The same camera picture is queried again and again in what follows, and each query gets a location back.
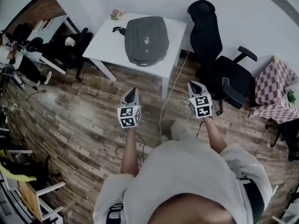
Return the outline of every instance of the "black pants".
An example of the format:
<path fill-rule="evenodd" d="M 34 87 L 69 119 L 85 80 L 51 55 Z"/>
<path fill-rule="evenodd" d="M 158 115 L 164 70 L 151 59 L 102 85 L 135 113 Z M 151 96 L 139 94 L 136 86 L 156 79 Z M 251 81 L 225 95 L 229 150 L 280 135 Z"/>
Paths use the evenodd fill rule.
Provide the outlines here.
<path fill-rule="evenodd" d="M 31 62 L 31 60 L 29 60 L 25 56 L 23 56 L 18 72 L 23 73 L 29 80 L 34 83 L 37 83 L 38 81 L 44 83 L 47 79 L 47 77 L 43 76 L 39 72 L 38 68 Z"/>

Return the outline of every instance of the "person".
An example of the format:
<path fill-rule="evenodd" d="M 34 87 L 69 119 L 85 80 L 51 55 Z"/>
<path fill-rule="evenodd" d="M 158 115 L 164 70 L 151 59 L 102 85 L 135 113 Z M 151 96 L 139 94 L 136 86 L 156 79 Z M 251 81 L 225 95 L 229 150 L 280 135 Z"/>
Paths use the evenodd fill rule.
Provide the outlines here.
<path fill-rule="evenodd" d="M 38 68 L 21 52 L 18 51 L 17 45 L 13 48 L 5 46 L 3 44 L 3 37 L 0 36 L 0 68 L 5 68 L 10 66 L 11 60 L 15 59 L 14 64 L 11 67 L 16 71 L 23 73 L 29 80 L 40 85 L 41 82 L 48 84 L 52 71 L 50 71 L 46 76 L 43 76 Z"/>
<path fill-rule="evenodd" d="M 243 181 L 247 177 L 256 184 L 259 193 L 253 200 L 261 195 L 263 212 L 272 196 L 263 166 L 237 144 L 227 145 L 211 117 L 203 120 L 210 145 L 200 143 L 175 121 L 173 140 L 153 149 L 140 170 L 135 128 L 129 128 L 122 174 L 104 181 L 94 207 L 94 223 L 255 223 Z"/>

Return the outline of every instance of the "white shirt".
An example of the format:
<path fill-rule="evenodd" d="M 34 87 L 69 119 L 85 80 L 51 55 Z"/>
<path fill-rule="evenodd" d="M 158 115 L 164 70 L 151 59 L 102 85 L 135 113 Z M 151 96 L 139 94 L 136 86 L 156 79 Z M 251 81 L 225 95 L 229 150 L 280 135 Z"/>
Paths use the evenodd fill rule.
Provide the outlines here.
<path fill-rule="evenodd" d="M 105 224 L 109 208 L 121 202 L 122 224 L 146 224 L 161 203 L 192 193 L 221 204 L 237 224 L 252 224 L 250 202 L 236 175 L 256 183 L 266 208 L 272 196 L 270 182 L 260 162 L 243 148 L 231 144 L 219 155 L 194 138 L 168 141 L 152 151 L 137 177 L 122 174 L 105 180 L 94 223 Z"/>
<path fill-rule="evenodd" d="M 0 68 L 5 68 L 6 66 L 8 66 L 10 61 L 7 59 L 7 56 L 9 52 L 12 50 L 12 48 L 6 46 L 5 43 L 6 43 L 6 39 L 5 37 L 3 37 L 3 43 L 0 46 Z M 13 68 L 17 70 L 20 67 L 21 61 L 23 59 L 23 54 L 17 50 L 14 57 L 15 57 L 15 64 L 13 64 Z"/>

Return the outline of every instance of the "black office chair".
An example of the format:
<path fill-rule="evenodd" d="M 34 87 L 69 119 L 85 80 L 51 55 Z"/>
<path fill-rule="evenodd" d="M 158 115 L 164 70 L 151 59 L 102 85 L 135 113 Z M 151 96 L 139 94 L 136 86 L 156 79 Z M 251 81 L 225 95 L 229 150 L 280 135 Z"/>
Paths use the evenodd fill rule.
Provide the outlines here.
<path fill-rule="evenodd" d="M 219 100 L 223 113 L 223 100 L 240 109 L 253 82 L 252 75 L 237 64 L 245 57 L 257 61 L 257 56 L 244 47 L 239 47 L 241 54 L 233 61 L 227 57 L 217 56 L 222 51 L 222 43 L 218 31 L 215 7 L 208 1 L 199 0 L 188 7 L 188 13 L 194 21 L 191 32 L 191 45 L 201 64 L 196 77 L 210 92 L 213 100 Z"/>
<path fill-rule="evenodd" d="M 269 127 L 273 127 L 273 125 L 266 125 L 266 129 Z M 296 156 L 297 151 L 299 151 L 298 142 L 299 138 L 297 138 L 297 133 L 299 130 L 299 119 L 294 119 L 277 126 L 278 131 L 274 140 L 274 143 L 271 144 L 270 147 L 274 147 L 277 140 L 280 136 L 282 136 L 282 141 L 285 141 L 287 146 L 290 149 L 289 152 L 289 161 L 299 160 L 299 156 Z"/>
<path fill-rule="evenodd" d="M 93 37 L 93 34 L 87 31 L 88 28 L 84 28 L 80 34 L 54 37 L 53 42 L 44 44 L 42 48 L 43 57 L 47 58 L 48 60 L 55 60 L 58 62 L 58 64 L 62 64 L 69 69 L 77 68 L 76 79 L 79 82 L 81 82 L 79 75 L 83 63 L 85 61 L 92 63 L 89 59 L 82 57 Z M 76 41 L 74 47 L 65 45 L 65 40 L 67 37 L 71 37 Z"/>
<path fill-rule="evenodd" d="M 28 41 L 28 37 L 30 36 L 32 29 L 29 27 L 27 23 L 19 24 L 13 35 L 9 33 L 6 34 L 6 37 L 9 39 L 10 43 L 13 41 L 17 41 L 17 45 L 20 49 L 26 49 L 29 52 L 39 51 L 42 47 L 43 39 L 41 37 L 33 38 L 31 41 Z"/>

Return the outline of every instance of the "checkered tablecloth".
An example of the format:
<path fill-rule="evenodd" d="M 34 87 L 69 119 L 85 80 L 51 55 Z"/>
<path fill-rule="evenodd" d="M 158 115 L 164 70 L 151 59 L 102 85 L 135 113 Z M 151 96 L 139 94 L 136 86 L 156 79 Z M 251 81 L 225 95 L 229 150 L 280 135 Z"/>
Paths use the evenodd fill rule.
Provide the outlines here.
<path fill-rule="evenodd" d="M 291 109 L 282 97 L 285 87 L 296 78 L 296 73 L 276 56 L 256 77 L 256 102 L 261 105 L 250 109 L 249 117 L 255 115 L 273 119 L 278 124 L 299 118 L 299 109 Z"/>

